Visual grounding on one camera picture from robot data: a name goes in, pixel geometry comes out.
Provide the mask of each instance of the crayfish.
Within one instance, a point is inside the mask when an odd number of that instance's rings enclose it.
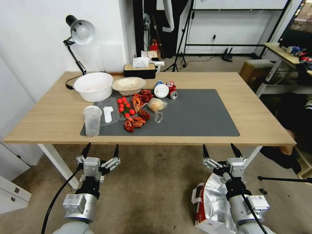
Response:
[[[138,112],[146,103],[154,97],[149,89],[141,90],[141,94],[134,94],[132,98],[133,106]]]
[[[144,120],[149,120],[150,119],[150,114],[148,114],[145,110],[139,110],[138,111],[139,115],[142,117]]]
[[[145,124],[146,121],[142,119],[141,117],[134,117],[134,118],[128,118],[124,124],[124,128],[128,132],[134,132],[134,128],[138,127],[141,128],[143,124]]]

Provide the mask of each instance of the stool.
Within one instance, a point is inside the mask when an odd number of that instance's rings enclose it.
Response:
[[[269,74],[273,65],[267,59],[246,60],[240,70],[240,76],[253,90],[257,90]]]

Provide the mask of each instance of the white plastic bowl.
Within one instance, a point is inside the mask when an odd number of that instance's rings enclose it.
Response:
[[[74,88],[88,102],[102,101],[108,98],[113,89],[113,77],[104,72],[86,74],[74,83]]]
[[[112,87],[117,90],[121,95],[134,95],[141,91],[146,85],[146,81],[139,77],[126,77],[117,80],[113,83]]]

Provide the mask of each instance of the clear plastic container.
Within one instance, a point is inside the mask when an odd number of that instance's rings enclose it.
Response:
[[[95,103],[95,105],[97,105],[103,112],[103,115],[101,116],[100,126],[107,126],[107,125],[115,124],[118,122],[119,112],[118,112],[117,101],[114,97],[103,100],[103,101],[99,101]]]
[[[116,99],[115,99],[116,105],[118,105],[118,107],[119,107],[119,104],[118,104],[117,100],[119,98],[122,98],[122,97],[126,97],[127,101],[130,103],[131,107],[129,109],[134,109],[133,102],[132,102],[132,96],[118,96],[118,97],[116,97]],[[119,120],[120,121],[125,121],[126,120],[126,118],[124,117],[123,113],[119,113],[118,112],[118,114],[119,114]]]
[[[100,133],[100,119],[102,110],[97,106],[88,106],[84,109],[85,134],[87,136],[98,136]]]

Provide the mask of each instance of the desk lamp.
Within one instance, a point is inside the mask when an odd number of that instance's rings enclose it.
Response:
[[[63,43],[69,50],[72,57],[74,58],[82,74],[85,75],[87,71],[85,67],[82,65],[82,63],[78,61],[77,58],[75,57],[74,53],[71,50],[71,45],[75,43],[79,45],[86,45],[90,43],[95,34],[94,26],[88,21],[81,19],[77,20],[77,18],[72,15],[68,15],[66,17],[66,23],[71,28],[71,36],[67,38],[65,41],[63,41]]]

